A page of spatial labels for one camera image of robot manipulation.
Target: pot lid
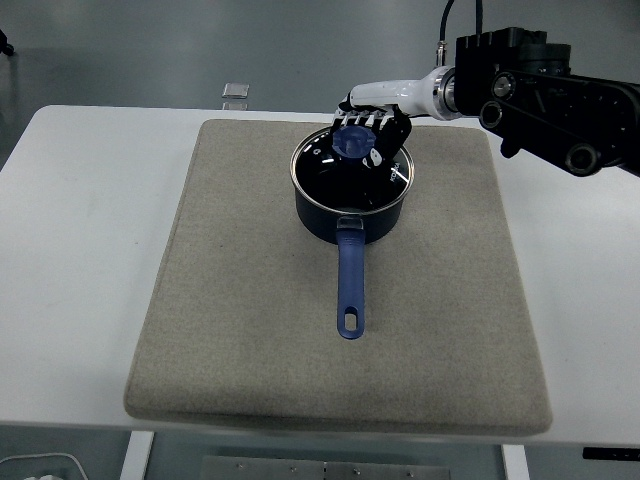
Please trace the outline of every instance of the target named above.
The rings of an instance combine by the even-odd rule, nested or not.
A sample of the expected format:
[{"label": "pot lid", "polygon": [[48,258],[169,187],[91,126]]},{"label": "pot lid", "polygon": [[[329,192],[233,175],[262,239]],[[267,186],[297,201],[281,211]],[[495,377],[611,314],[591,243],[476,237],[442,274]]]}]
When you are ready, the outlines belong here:
[{"label": "pot lid", "polygon": [[413,181],[413,162],[403,148],[374,163],[375,141],[376,134],[360,125],[316,132],[293,155],[296,188],[320,207],[339,212],[373,212],[397,203]]}]

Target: metal rim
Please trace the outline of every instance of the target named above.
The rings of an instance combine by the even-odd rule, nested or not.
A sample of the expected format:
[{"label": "metal rim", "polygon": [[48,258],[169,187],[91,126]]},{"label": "metal rim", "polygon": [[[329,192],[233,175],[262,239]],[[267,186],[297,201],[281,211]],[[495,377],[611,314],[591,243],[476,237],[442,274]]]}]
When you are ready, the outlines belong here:
[{"label": "metal rim", "polygon": [[[334,213],[336,215],[354,215],[354,212],[348,212],[348,211],[345,211],[345,210],[336,210],[334,208],[329,208],[329,207],[327,207],[325,205],[322,205],[321,203],[317,202],[313,198],[311,198],[309,195],[307,195],[307,192],[304,191],[304,189],[300,185],[300,182],[298,182],[298,177],[296,175],[296,163],[298,162],[298,155],[300,154],[300,152],[302,151],[304,146],[307,143],[309,143],[311,140],[313,140],[314,138],[319,137],[320,135],[322,135],[325,132],[328,132],[330,130],[331,130],[331,127],[326,127],[326,128],[323,128],[322,130],[318,130],[317,132],[312,133],[311,135],[306,137],[304,140],[302,140],[298,144],[298,146],[293,151],[293,155],[291,156],[291,162],[289,164],[289,173],[291,174],[291,180],[293,182],[294,187],[296,188],[296,191],[299,192],[300,195],[302,195],[305,198],[305,200],[310,202],[312,205],[315,205],[316,207],[318,207],[318,208],[320,208],[320,209],[322,209],[322,210],[324,210],[326,212],[331,212],[331,213]],[[375,215],[377,213],[389,210],[390,208],[396,206],[398,203],[400,203],[400,202],[402,202],[404,200],[404,197],[407,195],[407,192],[409,191],[409,188],[413,184],[414,165],[413,165],[413,159],[411,158],[411,155],[409,155],[409,152],[406,150],[406,148],[404,148],[404,146],[400,147],[400,151],[398,153],[402,153],[404,155],[404,157],[407,160],[407,167],[409,169],[409,181],[407,182],[407,185],[404,187],[404,190],[402,190],[402,193],[400,193],[400,195],[398,195],[398,197],[393,202],[388,203],[384,207],[378,208],[376,210],[370,210],[370,211],[367,211],[367,212],[358,212],[357,215],[361,215],[361,216]]]}]

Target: metal plate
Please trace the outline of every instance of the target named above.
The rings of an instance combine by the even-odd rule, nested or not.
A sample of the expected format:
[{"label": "metal plate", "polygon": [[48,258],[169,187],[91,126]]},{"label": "metal plate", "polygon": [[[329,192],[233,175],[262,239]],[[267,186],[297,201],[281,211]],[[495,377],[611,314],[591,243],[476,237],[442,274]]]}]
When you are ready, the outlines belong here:
[{"label": "metal plate", "polygon": [[449,480],[446,467],[384,465],[377,463],[325,463],[325,480]]},{"label": "metal plate", "polygon": [[207,456],[200,480],[450,480],[449,469],[423,465]]},{"label": "metal plate", "polygon": [[249,84],[227,83],[222,91],[222,98],[247,98],[248,94]]}]

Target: gray floor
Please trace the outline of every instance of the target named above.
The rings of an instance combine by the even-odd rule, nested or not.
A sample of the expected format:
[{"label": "gray floor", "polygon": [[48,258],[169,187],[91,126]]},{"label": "gray floor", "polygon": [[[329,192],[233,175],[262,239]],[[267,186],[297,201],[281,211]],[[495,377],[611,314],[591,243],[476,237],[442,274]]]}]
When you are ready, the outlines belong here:
[{"label": "gray floor", "polygon": [[[90,480],[120,478],[129,432],[0,426],[0,460],[14,455],[62,452],[77,458]],[[11,460],[0,464],[0,480],[55,475],[82,480],[73,460],[64,457]]]},{"label": "gray floor", "polygon": [[[444,0],[2,0],[0,29],[17,54],[0,56],[0,167],[33,114],[51,104],[218,109],[224,84],[244,82],[250,84],[247,103],[252,110],[332,112],[353,85],[428,73],[444,4]],[[448,25],[451,41],[473,33],[473,14],[471,0],[454,5]],[[485,29],[508,26],[547,30],[551,42],[572,44],[574,73],[640,83],[637,0],[485,0]],[[126,438],[122,432],[1,427],[0,458],[43,450],[77,452],[92,480],[118,478],[113,472],[122,461]],[[292,448],[272,440],[245,451],[282,454]],[[179,465],[193,471],[203,454],[238,453],[237,442],[223,449],[220,441],[158,436],[149,478],[186,479],[179,475]],[[339,450],[354,458],[379,455],[389,461],[453,462],[452,452],[458,450],[436,447],[430,456],[415,445],[356,448],[302,442],[297,454],[318,458],[335,456]],[[456,465],[469,465],[481,450],[468,448]],[[495,450],[488,451],[482,461],[487,463],[478,468],[501,478]],[[528,448],[531,478],[640,478],[638,464],[584,461],[580,451],[579,447]],[[6,476],[1,470],[5,467],[0,465],[0,478],[23,478],[15,473]],[[77,478],[67,463],[56,468],[67,469],[57,470],[68,474],[65,478]],[[106,476],[100,476],[101,470],[108,472]]]}]

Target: blue lid knob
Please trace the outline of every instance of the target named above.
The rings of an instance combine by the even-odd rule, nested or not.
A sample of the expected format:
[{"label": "blue lid knob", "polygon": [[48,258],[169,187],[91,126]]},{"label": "blue lid knob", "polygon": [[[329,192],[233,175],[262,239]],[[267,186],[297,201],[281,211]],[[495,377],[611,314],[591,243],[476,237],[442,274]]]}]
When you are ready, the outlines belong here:
[{"label": "blue lid knob", "polygon": [[359,125],[340,127],[333,134],[333,150],[347,163],[359,163],[375,143],[375,133]]}]

